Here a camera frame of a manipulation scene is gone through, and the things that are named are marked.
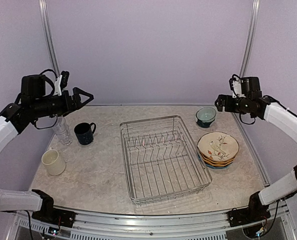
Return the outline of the yellow polka dot plate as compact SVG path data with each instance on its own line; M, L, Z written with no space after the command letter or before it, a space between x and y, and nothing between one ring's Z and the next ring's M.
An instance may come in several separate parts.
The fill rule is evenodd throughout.
M211 160L211 162L212 162L213 164L224 164L224 163L232 162L232 161L234 161L234 160L235 160L235 158L229 159L229 160L227 160L227 161L214 161L214 160Z
M207 165L210 165L210 166L213 166L213 167L226 167L230 164L233 163L233 161L235 160L235 157L232 157L228 160L214 160L213 158L211 157L207 157L206 155L204 155L203 153L199 153L200 156L201 156L201 159L207 164Z

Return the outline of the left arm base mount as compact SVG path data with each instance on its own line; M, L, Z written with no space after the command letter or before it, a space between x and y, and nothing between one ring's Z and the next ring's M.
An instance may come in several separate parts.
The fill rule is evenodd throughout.
M64 210L54 207L54 199L45 192L33 189L42 199L41 208L32 213L32 218L44 223L57 225L58 227L72 228L76 213L70 210Z

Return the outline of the teal white ceramic bowl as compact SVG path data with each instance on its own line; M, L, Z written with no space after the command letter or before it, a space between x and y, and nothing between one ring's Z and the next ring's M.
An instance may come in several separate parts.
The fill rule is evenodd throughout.
M201 120L199 118L195 119L196 124L201 128L209 128L214 121L215 121L215 118L207 121Z

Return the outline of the blue polka dot plate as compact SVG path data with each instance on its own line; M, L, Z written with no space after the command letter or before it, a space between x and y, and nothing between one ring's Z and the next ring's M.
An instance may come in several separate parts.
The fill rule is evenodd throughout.
M211 168L211 169L226 169L226 168L228 168L230 165L233 164L233 161L231 161L231 162L227 162L227 163L224 163L224 164L214 164L214 163L211 162L211 160L206 159L206 158L204 158L203 156L202 156L200 159L203 160L203 162L205 163L205 165L206 165L208 168Z

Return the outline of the clear glass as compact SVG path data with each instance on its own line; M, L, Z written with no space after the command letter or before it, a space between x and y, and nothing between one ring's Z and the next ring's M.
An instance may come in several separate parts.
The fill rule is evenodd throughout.
M66 119L62 116L57 118L55 125L52 127L56 135L66 135L69 133L69 128L66 123Z
M70 131L68 129L64 129L62 131L55 131L55 135L57 136L59 141L65 146L70 145L73 141Z

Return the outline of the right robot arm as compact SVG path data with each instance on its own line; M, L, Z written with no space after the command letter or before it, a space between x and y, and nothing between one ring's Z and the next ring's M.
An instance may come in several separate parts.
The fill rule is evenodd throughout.
M250 114L263 121L254 129L245 129L272 181L251 195L244 211L244 218L255 222L270 204L297 193L297 115L268 95L250 98L220 94L215 106L219 111Z

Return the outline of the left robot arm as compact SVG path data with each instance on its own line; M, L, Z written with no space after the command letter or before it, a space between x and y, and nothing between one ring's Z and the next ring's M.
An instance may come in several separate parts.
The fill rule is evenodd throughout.
M0 212L38 211L47 222L59 217L47 197L28 191L38 164L38 154L46 147L50 133L36 140L30 124L49 116L67 116L91 102L94 96L77 87L73 95L65 90L61 96L24 95L20 103L10 103L0 113Z

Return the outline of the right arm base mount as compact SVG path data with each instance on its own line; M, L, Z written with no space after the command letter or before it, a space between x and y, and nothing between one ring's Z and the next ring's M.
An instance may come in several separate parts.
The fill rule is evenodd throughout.
M255 223L271 217L269 205L263 205L260 201L259 191L249 197L248 206L233 208L227 212L230 227L237 227Z

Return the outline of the dark blue mug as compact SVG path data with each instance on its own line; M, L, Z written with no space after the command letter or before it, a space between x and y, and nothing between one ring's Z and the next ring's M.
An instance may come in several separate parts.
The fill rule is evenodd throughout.
M82 122L74 127L74 133L78 142L83 145L89 145L94 141L94 133L96 131L96 124L94 122Z

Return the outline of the cream bird pattern plate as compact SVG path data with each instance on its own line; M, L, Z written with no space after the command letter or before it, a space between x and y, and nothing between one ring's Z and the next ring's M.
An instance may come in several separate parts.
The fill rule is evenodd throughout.
M229 160L237 155L240 150L238 141L231 135L214 131L203 135L197 148L200 153L214 160Z

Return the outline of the grey striped ceramic bowl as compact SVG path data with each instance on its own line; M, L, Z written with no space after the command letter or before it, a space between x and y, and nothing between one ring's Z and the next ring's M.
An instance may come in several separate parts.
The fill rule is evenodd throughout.
M217 111L213 107L203 107L195 113L195 120L202 123L210 123L215 120Z

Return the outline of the white ceramic mug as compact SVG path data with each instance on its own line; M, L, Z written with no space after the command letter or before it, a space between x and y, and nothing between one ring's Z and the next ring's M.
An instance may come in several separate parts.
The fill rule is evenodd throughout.
M66 162L55 149L47 150L41 157L41 163L51 176L58 176L66 169Z

